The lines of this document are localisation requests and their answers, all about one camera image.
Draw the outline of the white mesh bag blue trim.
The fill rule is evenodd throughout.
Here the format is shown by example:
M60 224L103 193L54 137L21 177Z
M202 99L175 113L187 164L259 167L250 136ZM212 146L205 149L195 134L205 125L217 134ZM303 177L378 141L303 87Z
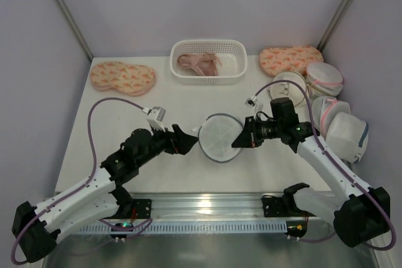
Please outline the white mesh bag blue trim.
M242 132L244 124L235 116L215 113L192 129L198 137L198 144L204 155L211 161L224 164L232 161L241 148L233 148L232 143Z

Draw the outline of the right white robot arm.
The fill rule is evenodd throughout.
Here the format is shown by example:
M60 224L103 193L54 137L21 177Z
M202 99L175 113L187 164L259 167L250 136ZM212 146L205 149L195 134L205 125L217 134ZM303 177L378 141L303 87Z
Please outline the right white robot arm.
M356 247L391 232L390 249L396 236L390 220L390 197L382 188L374 189L361 180L339 159L310 122L300 122L293 102L285 97L270 103L272 117L265 121L247 117L244 128L232 143L233 148L256 148L267 139L279 139L303 158L326 182L333 199L316 192L305 183L283 192L288 211L308 212L331 224L348 247Z

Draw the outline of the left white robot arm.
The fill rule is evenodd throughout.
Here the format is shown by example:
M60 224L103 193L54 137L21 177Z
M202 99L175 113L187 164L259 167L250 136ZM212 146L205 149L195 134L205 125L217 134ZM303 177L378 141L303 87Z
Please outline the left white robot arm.
M134 200L123 184L161 153L186 155L198 143L198 137L184 133L178 125L172 128L136 129L86 179L36 205L20 204L11 229L16 238L12 250L21 248L25 261L34 263L84 225L127 215Z

